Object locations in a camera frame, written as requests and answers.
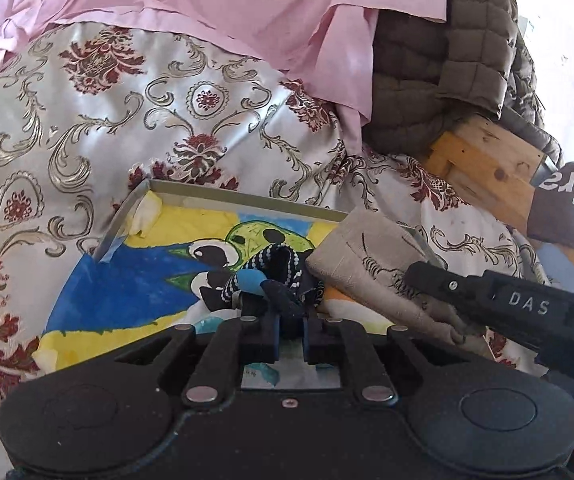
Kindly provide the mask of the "black white patterned sock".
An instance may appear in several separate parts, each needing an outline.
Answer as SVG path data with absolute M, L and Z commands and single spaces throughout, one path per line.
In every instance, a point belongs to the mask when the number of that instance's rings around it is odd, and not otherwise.
M 242 316 L 262 316 L 270 310 L 273 300 L 266 288 L 276 290 L 279 307 L 292 304 L 296 310 L 317 308 L 322 302 L 325 284 L 306 267 L 311 249 L 297 252 L 286 244 L 273 244 L 251 257 L 237 271 L 228 269 L 209 271 L 206 278 L 220 278 L 220 282 L 199 285 L 194 280 L 196 295 L 210 312 L 234 310 Z

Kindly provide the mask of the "grey printed sock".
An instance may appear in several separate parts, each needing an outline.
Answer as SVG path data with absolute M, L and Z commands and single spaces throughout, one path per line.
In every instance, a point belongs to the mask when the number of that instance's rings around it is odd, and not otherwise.
M 316 278 L 389 322 L 489 359 L 484 327 L 405 283 L 417 262 L 443 268 L 414 229 L 364 209 L 348 214 L 306 259 Z

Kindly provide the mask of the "dark brown printed cloth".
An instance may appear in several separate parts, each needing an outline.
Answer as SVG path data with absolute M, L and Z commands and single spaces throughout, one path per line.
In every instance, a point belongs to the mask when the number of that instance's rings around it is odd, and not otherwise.
M 574 162 L 535 189 L 526 232 L 534 240 L 574 249 Z

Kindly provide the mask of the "floral satin bedspread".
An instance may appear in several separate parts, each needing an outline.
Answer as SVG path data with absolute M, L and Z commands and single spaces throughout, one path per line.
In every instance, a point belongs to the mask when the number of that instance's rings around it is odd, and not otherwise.
M 40 370 L 56 299 L 142 180 L 415 228 L 451 271 L 544 281 L 526 239 L 407 156 L 351 155 L 334 108 L 256 58 L 185 35 L 61 26 L 0 70 L 0 404 Z M 8 470 L 0 444 L 0 478 Z

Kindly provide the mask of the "brown quilted jacket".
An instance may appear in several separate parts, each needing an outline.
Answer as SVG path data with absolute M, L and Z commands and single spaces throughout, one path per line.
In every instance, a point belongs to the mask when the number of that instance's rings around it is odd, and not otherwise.
M 382 154 L 416 156 L 481 115 L 559 165 L 562 148 L 544 129 L 536 85 L 517 0 L 446 0 L 443 23 L 382 11 L 363 139 Z

